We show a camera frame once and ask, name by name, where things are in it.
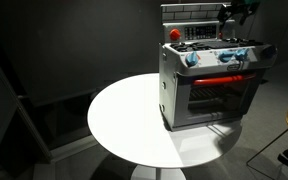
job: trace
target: oven handle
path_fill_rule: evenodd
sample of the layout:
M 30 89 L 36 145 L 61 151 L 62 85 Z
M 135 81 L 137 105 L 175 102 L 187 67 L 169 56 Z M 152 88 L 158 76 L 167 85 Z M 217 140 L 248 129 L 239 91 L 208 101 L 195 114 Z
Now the oven handle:
M 236 81 L 243 81 L 247 79 L 254 78 L 256 73 L 247 74 L 247 75 L 234 75 L 218 78 L 207 78 L 207 79 L 198 79 L 193 82 L 193 85 L 212 85 L 212 84 L 225 84 Z

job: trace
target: red knob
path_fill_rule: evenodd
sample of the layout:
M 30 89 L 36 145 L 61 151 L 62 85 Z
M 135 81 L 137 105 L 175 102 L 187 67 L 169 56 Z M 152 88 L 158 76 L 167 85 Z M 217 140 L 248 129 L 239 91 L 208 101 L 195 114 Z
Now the red knob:
M 181 37 L 181 33 L 178 29 L 172 29 L 170 32 L 170 38 L 173 41 L 178 40 Z

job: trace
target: chair leg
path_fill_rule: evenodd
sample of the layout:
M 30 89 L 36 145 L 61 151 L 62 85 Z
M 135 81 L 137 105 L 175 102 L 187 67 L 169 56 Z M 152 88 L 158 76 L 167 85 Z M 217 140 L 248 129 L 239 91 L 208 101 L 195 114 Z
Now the chair leg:
M 264 176 L 270 178 L 270 179 L 274 179 L 272 177 L 270 177 L 269 175 L 263 173 L 262 171 L 254 168 L 253 166 L 251 166 L 249 163 L 255 158 L 257 157 L 259 154 L 261 154 L 266 148 L 268 148 L 271 144 L 273 144 L 276 140 L 278 140 L 280 137 L 282 137 L 286 132 L 288 131 L 288 129 L 286 129 L 285 131 L 283 131 L 280 135 L 278 135 L 273 141 L 271 141 L 268 145 L 266 145 L 263 149 L 261 149 L 258 153 L 256 153 L 253 157 L 251 157 L 247 162 L 246 165 L 252 169 L 254 169 L 255 171 L 263 174 Z

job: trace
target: white round table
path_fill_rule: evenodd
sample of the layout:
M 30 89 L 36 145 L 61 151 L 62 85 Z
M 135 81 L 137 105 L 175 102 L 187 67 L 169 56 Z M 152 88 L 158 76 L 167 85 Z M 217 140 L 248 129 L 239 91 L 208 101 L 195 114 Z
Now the white round table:
M 132 180 L 185 179 L 179 168 L 212 161 L 237 142 L 240 121 L 170 132 L 159 108 L 159 75 L 118 81 L 90 105 L 88 125 L 111 153 L 139 164 Z

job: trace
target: table base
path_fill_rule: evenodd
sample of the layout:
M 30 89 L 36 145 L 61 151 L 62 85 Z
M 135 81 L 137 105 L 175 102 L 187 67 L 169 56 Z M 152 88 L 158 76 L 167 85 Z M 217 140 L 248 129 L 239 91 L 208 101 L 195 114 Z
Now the table base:
M 186 180 L 181 169 L 160 169 L 137 165 L 131 180 Z

